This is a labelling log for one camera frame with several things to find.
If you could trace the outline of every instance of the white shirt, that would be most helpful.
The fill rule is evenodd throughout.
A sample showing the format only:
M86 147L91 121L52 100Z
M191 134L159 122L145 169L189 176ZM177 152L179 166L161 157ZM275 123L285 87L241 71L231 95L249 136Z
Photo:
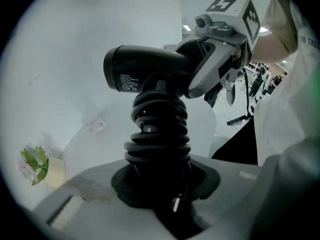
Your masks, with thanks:
M307 137L320 136L320 43L299 9L290 3L297 30L292 70L254 109L258 165Z
M265 71L265 74L262 76L262 80L265 82L265 85L266 85L266 87L267 87L267 82L269 81L269 83L270 83L270 81L271 81L271 73L269 72L269 71Z

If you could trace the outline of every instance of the gray surface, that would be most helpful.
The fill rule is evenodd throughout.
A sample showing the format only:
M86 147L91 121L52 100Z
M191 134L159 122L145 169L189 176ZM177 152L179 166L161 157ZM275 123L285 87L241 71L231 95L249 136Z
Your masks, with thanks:
M223 43L220 40L209 38L206 43L214 44L215 50L213 54L207 59L199 72L192 79L188 94L191 98L197 98L212 89L225 75L220 77L219 68L235 54L236 46Z
M176 45L175 44L165 44L163 46L163 49L169 50L169 51L175 51L176 50Z
M264 173L257 178L257 186L254 186L257 192L252 191L255 183L253 178L260 173L261 167L199 156L192 158L215 168L221 176L219 187L209 198L193 202L197 215L207 224L214 225L196 239L211 239L219 234L224 234L223 239L232 239L232 231L239 231L233 232L234 237L237 238L238 234L237 239L243 239L248 235L247 223L251 223L263 200L277 157L273 156L265 163ZM111 188L112 176L127 164L127 161L120 160L83 171L41 202L34 213L47 221L69 196L78 195L85 198L86 203L65 230L65 234L71 238L174 239L153 211L129 207L118 199ZM240 172L253 177L240 176Z
M231 36L219 36L219 35L212 35L212 34L196 34L199 37L207 37L215 40L219 40L221 42L226 42L227 44L237 46L239 44L242 44L247 40L246 36L243 34L240 34L238 32L234 32Z
M175 51L177 51L181 46L183 46L185 43L189 42L189 41L194 41L194 40L198 40L203 38L203 36L199 36L196 34L191 34L188 37L186 37L185 39L183 39L180 43L178 43L175 47Z
M21 207L23 213L28 217L28 219L36 226L42 234L45 236L45 239L47 240L72 240L69 236L66 234L63 234L61 232L58 232L54 229L52 229L45 221L42 219L39 219L36 214L24 207Z

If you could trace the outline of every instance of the white flower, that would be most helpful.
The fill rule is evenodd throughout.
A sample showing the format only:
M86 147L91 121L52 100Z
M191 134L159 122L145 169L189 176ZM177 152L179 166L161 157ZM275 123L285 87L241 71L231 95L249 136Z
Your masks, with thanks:
M20 172L27 178L30 180L30 182L32 183L33 181L35 181L36 183L38 183L38 177L36 172L31 168L31 166L27 163L27 160L25 159L24 156L20 156L20 158L18 157L18 165L19 165L19 170Z

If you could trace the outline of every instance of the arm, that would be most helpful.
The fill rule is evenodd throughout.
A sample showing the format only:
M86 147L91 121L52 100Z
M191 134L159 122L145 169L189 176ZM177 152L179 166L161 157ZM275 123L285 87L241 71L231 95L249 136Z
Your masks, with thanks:
M278 85L275 84L275 82L274 82L273 80L271 81L271 85L272 85L274 88L276 88L276 87L278 86Z
M260 36L252 53L252 61L273 64L281 62L290 53L284 44L273 33Z
M262 25L272 33L258 38L252 61L273 64L283 61L297 50L297 29L289 0L271 0Z

